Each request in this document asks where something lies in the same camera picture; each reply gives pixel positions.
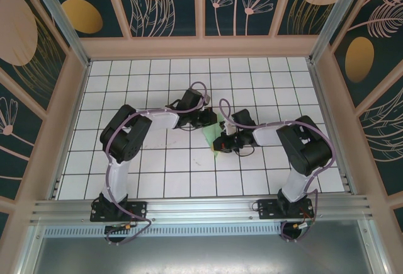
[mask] purple cable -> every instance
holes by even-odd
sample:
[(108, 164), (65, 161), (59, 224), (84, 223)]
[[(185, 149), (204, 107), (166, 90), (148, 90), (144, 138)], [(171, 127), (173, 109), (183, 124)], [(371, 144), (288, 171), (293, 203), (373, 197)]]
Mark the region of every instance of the purple cable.
[[(222, 102), (226, 102), (226, 104), (227, 104), (227, 106), (228, 106), (228, 109), (229, 109), (228, 114), (224, 113), (224, 109), (222, 108)], [(325, 140), (326, 144), (329, 146), (329, 148), (330, 148), (330, 150), (331, 150), (331, 152), (332, 152), (332, 159), (331, 159), (331, 161), (330, 161), (327, 165), (325, 165), (323, 168), (318, 169), (317, 171), (315, 171), (315, 172), (312, 174), (312, 176), (311, 176), (310, 179), (308, 180), (307, 185), (306, 185), (305, 188), (304, 188), (304, 193), (306, 193), (306, 194), (308, 194), (308, 195), (315, 193), (315, 211), (314, 211), (314, 218), (313, 218), (313, 220), (312, 220), (312, 221), (314, 222), (315, 219), (316, 219), (316, 213), (317, 213), (318, 191), (317, 191), (317, 189), (315, 189), (314, 191), (312, 191), (312, 192), (310, 192), (310, 193), (307, 193), (307, 191), (308, 191), (308, 188), (309, 188), (310, 184), (313, 182), (313, 180), (316, 178), (316, 176), (318, 176), (319, 173), (325, 171), (327, 168), (330, 168), (330, 167), (333, 165), (333, 163), (335, 162), (335, 160), (336, 160), (336, 158), (335, 158), (336, 151), (334, 150), (334, 147), (333, 147), (333, 145), (332, 145), (332, 142), (331, 142), (331, 141), (323, 134), (323, 132), (321, 132), (319, 129), (317, 129), (317, 128), (315, 128), (315, 127), (309, 125), (309, 124), (303, 123), (303, 122), (298, 122), (298, 121), (279, 121), (279, 122), (271, 122), (271, 123), (266, 123), (266, 124), (260, 124), (260, 125), (257, 125), (257, 126), (248, 126), (248, 125), (242, 125), (242, 124), (239, 124), (239, 123), (235, 123), (233, 120), (231, 120), (231, 118), (229, 117), (230, 114), (231, 114), (231, 106), (230, 106), (230, 103), (228, 102), (228, 100), (226, 100), (226, 99), (221, 99), (220, 102), (219, 102), (219, 108), (220, 108), (221, 114), (224, 116), (224, 118), (225, 118), (228, 122), (230, 122), (230, 123), (233, 124), (234, 126), (238, 126), (238, 127), (240, 127), (240, 128), (258, 129), (258, 128), (270, 127), (270, 126), (282, 126), (282, 125), (288, 125), (288, 124), (295, 124), (295, 125), (300, 125), (300, 126), (303, 126), (303, 127), (308, 128), (308, 129), (311, 129), (312, 131), (314, 131), (314, 132), (316, 132), (317, 134), (319, 134), (319, 135)], [(281, 228), (280, 228), (281, 234), (280, 234), (280, 236), (281, 236), (281, 238), (284, 239), (284, 240), (290, 240), (291, 238), (288, 237), (287, 235), (285, 235), (285, 234), (283, 233), (284, 226), (285, 226), (286, 223), (287, 223), (287, 221), (284, 221), (284, 222), (281, 224)], [(307, 233), (308, 233), (309, 230), (310, 230), (310, 227), (309, 227), (308, 230), (304, 233), (304, 235), (301, 236), (299, 239), (300, 239), (300, 240), (303, 239), (303, 238), (307, 235)]]
[(121, 210), (123, 213), (126, 213), (127, 215), (131, 216), (131, 218), (148, 222), (148, 224), (147, 224), (144, 228), (142, 228), (141, 230), (139, 230), (138, 233), (134, 234), (132, 237), (129, 237), (129, 238), (126, 238), (126, 239), (120, 241), (119, 243), (113, 243), (113, 242), (110, 241), (109, 236), (110, 236), (110, 234), (111, 234), (112, 232), (114, 232), (114, 230), (111, 230), (111, 231), (106, 235), (106, 240), (109, 242), (109, 244), (114, 244), (115, 246), (118, 246), (119, 244), (126, 244), (126, 243), (132, 241), (133, 239), (135, 239), (139, 234), (141, 234), (144, 230), (146, 230), (146, 229), (147, 229), (148, 227), (150, 227), (150, 225), (151, 225), (151, 220), (146, 219), (146, 218), (143, 218), (143, 217), (138, 216), (138, 215), (135, 215), (135, 214), (133, 214), (133, 213), (127, 211), (126, 209), (124, 209), (121, 205), (119, 205), (119, 203), (116, 201), (115, 197), (113, 196), (112, 191), (110, 190), (109, 175), (110, 175), (110, 170), (111, 170), (111, 166), (112, 166), (112, 157), (111, 157), (110, 154), (109, 154), (109, 150), (110, 150), (110, 147), (111, 147), (111, 144), (112, 144), (113, 140), (115, 139), (115, 137), (117, 136), (117, 134), (119, 133), (119, 131), (121, 131), (121, 129), (124, 128), (124, 126), (126, 125), (126, 123), (129, 122), (132, 118), (136, 117), (137, 115), (150, 114), (150, 113), (162, 113), (162, 112), (169, 112), (169, 113), (188, 113), (188, 112), (195, 111), (195, 110), (199, 109), (200, 107), (202, 107), (202, 106), (204, 105), (205, 100), (206, 100), (206, 96), (207, 96), (207, 87), (205, 86), (204, 83), (197, 81), (197, 82), (194, 82), (194, 83), (190, 86), (190, 88), (193, 88), (193, 86), (196, 85), (196, 84), (201, 84), (201, 85), (203, 86), (203, 88), (204, 88), (204, 95), (203, 95), (203, 98), (199, 101), (199, 103), (198, 103), (195, 107), (193, 107), (193, 108), (191, 108), (191, 109), (189, 109), (189, 110), (172, 110), (172, 109), (169, 109), (169, 108), (161, 108), (161, 109), (153, 109), (153, 110), (143, 110), (143, 111), (139, 111), (139, 112), (133, 113), (132, 115), (129, 115), (129, 116), (126, 118), (126, 120), (124, 120), (124, 121), (119, 125), (119, 127), (114, 131), (114, 133), (112, 134), (111, 138), (109, 139), (109, 141), (108, 141), (108, 143), (107, 143), (107, 145), (106, 145), (106, 149), (105, 149), (105, 154), (106, 154), (106, 156), (107, 156), (107, 158), (108, 158), (108, 160), (109, 160), (109, 164), (108, 164), (108, 167), (107, 167), (107, 169), (106, 169), (106, 178), (105, 178), (105, 179), (106, 179), (106, 181), (105, 181), (105, 182), (106, 182), (106, 190), (108, 191), (108, 194), (109, 194), (109, 196), (110, 196), (112, 202), (115, 204), (115, 206), (116, 206), (119, 210)]

